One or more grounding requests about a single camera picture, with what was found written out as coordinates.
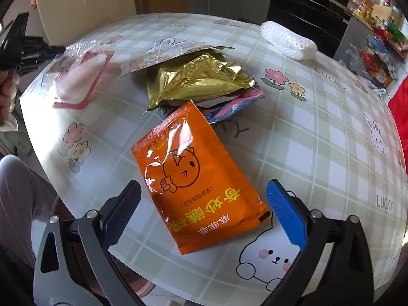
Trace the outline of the person's left hand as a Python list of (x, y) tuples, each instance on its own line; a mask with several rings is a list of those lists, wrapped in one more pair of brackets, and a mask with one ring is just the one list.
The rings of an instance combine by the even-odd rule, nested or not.
[(1, 81), (1, 126), (11, 122), (11, 115), (15, 109), (15, 98), (19, 85), (19, 75), (14, 71), (2, 70)]

